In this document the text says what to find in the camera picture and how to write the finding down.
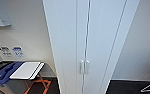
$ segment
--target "floor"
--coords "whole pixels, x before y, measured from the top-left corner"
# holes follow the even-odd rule
[[[149,84],[150,82],[113,80],[110,82],[106,94],[150,94],[150,92],[140,92],[141,89]]]
[[[56,78],[45,78],[52,81],[51,86],[46,94],[60,94],[58,81]],[[150,92],[141,93],[140,90],[150,82],[140,82],[140,81],[117,81],[112,80],[108,87],[106,94],[150,94]],[[37,83],[29,94],[42,94],[43,85]]]

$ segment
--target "cabinet panel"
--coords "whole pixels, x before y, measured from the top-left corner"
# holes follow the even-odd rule
[[[61,94],[76,94],[76,0],[43,0]]]
[[[127,0],[125,4],[125,9],[123,11],[122,19],[115,39],[111,57],[109,59],[109,64],[107,66],[107,70],[105,73],[104,81],[102,83],[100,94],[106,93],[106,89],[108,88],[107,84],[111,80],[113,71],[118,62],[118,58],[122,51],[122,47],[124,45],[127,34],[129,32],[139,2],[140,0]]]
[[[86,51],[86,60],[90,64],[89,74],[84,76],[84,94],[100,94],[125,2],[126,0],[90,1]]]
[[[77,0],[77,94],[82,94],[84,74],[80,73],[80,62],[85,60],[89,0]]]

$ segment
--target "orange leg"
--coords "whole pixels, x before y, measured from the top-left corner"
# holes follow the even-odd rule
[[[28,83],[25,81],[25,84],[27,85],[28,89],[27,89],[27,91],[26,91],[24,94],[28,94],[28,92],[29,92],[29,90],[31,89],[33,83],[35,83],[35,82],[42,82],[43,86],[45,87],[45,90],[44,90],[43,94],[46,94],[46,93],[47,93],[47,91],[48,91],[48,89],[49,89],[49,86],[50,86],[50,84],[51,84],[51,81],[43,80],[43,78],[42,78],[42,76],[40,75],[40,73],[38,73],[38,75],[39,75],[39,77],[40,77],[40,80],[36,80],[36,81],[32,82],[30,86],[29,86]]]

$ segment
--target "door handle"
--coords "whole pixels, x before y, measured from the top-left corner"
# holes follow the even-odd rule
[[[89,74],[89,61],[85,62],[85,69],[84,69],[85,74]]]
[[[84,74],[84,61],[83,60],[80,62],[80,73]]]

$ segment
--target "white wardrobe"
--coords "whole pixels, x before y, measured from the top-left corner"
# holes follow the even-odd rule
[[[105,94],[139,0],[43,0],[61,94]]]

